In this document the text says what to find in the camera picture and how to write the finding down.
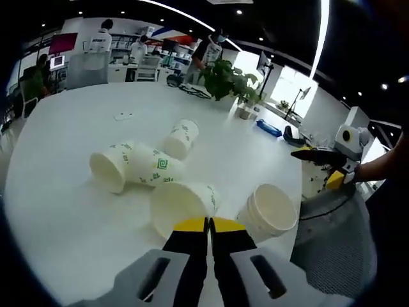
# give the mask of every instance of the white paper cup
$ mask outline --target white paper cup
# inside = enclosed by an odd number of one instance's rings
[[[156,187],[164,182],[184,179],[185,165],[159,150],[139,143],[132,150],[127,175],[129,181]]]
[[[127,169],[134,142],[111,145],[103,153],[93,153],[89,166],[97,182],[112,193],[120,193],[127,181]]]
[[[185,165],[179,160],[132,141],[93,153],[89,166],[96,181],[112,193],[122,192],[125,182],[158,186],[185,176]]]
[[[242,223],[255,243],[278,237],[297,223],[297,211],[286,193],[270,184],[260,185],[239,212]]]
[[[198,135],[199,128],[196,123],[191,120],[180,120],[165,138],[163,150],[171,157],[183,160]]]
[[[219,194],[211,185],[170,182],[152,192],[151,221],[158,233],[167,239],[176,224],[187,219],[212,217],[219,205]]]

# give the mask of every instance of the floor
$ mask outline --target floor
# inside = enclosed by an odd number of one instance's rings
[[[0,191],[4,191],[8,165],[23,126],[24,121],[18,119],[0,136]]]

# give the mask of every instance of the computer monitor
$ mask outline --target computer monitor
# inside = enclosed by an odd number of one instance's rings
[[[56,56],[50,59],[50,69],[55,69],[64,66],[65,56]]]
[[[257,71],[264,76],[270,64],[271,64],[270,59],[266,56],[264,51],[261,51],[261,54],[260,54],[260,57],[257,63]]]
[[[70,51],[75,47],[78,33],[64,33],[54,35],[51,39],[49,54]]]
[[[164,42],[162,44],[162,50],[168,50],[170,52],[173,52],[174,49],[179,45],[178,42],[175,42],[174,40],[167,40],[164,39]]]

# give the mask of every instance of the blue object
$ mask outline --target blue object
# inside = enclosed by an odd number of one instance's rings
[[[282,136],[282,132],[280,129],[277,129],[267,124],[264,120],[258,120],[256,123],[258,127],[262,128],[264,131],[267,131],[272,136],[275,136],[276,138],[279,138],[280,136]]]

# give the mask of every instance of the ceiling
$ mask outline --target ceiling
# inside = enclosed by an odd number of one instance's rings
[[[42,31],[61,27],[65,19],[78,17],[119,17],[163,24],[169,28],[204,37],[202,25],[175,12],[137,0],[35,1],[37,13],[30,15],[32,27],[21,28],[25,39]],[[212,5],[206,0],[157,0],[230,33],[230,39],[256,43],[283,52],[312,65],[320,28],[320,0],[254,0],[254,4]],[[330,18],[318,70],[331,81],[316,75],[320,86],[336,98],[346,97],[351,106],[361,106],[376,120],[400,123],[404,108],[397,80],[409,75],[409,1],[406,0],[331,0]],[[234,49],[228,43],[225,48]],[[243,50],[260,50],[240,45]],[[309,75],[309,69],[284,56],[274,61]],[[389,85],[387,91],[381,84]]]

